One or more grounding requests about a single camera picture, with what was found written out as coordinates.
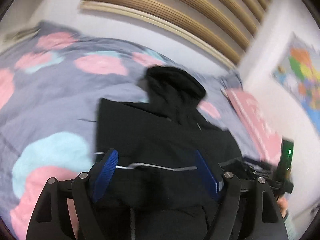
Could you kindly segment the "person's right hand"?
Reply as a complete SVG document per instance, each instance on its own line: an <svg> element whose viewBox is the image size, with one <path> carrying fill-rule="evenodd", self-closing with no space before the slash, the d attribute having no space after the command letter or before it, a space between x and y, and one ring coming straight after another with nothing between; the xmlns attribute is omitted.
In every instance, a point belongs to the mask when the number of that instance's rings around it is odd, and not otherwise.
<svg viewBox="0 0 320 240"><path fill-rule="evenodd" d="M279 206L280 213L281 213L282 217L285 218L285 216L287 215L287 210L288 210L288 202L287 202L286 198L284 196L279 197L277 200L277 204Z"/></svg>

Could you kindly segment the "grey sleeve forearm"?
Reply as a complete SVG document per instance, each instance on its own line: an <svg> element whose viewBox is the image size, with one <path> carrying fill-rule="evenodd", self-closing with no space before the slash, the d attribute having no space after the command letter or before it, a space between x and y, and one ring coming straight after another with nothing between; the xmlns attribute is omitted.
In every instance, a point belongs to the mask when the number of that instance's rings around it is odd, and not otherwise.
<svg viewBox="0 0 320 240"><path fill-rule="evenodd" d="M286 215L284 217L284 223L287 231L288 240L297 240L298 235L296 232L296 228L292 222L292 219L288 211L286 212Z"/></svg>

